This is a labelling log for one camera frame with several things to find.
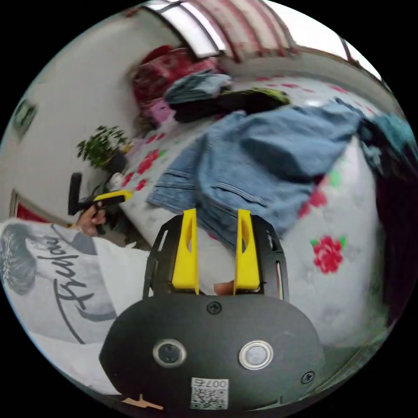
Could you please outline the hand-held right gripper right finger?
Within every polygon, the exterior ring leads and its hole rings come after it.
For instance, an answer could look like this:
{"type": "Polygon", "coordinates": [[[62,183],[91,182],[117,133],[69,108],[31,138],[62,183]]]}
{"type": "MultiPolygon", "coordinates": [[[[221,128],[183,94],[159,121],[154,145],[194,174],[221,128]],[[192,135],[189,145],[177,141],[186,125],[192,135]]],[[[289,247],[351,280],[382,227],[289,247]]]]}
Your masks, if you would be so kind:
{"type": "Polygon", "coordinates": [[[260,286],[251,214],[248,210],[239,209],[237,215],[234,295],[256,292],[260,286]]]}

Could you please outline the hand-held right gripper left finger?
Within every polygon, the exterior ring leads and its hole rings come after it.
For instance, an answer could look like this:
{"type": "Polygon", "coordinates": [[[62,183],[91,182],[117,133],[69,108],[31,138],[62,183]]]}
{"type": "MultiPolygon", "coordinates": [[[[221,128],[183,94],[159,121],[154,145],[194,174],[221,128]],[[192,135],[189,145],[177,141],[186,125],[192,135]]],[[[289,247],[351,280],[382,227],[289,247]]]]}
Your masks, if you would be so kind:
{"type": "Polygon", "coordinates": [[[199,294],[196,209],[183,212],[172,286],[175,291],[199,294]]]}

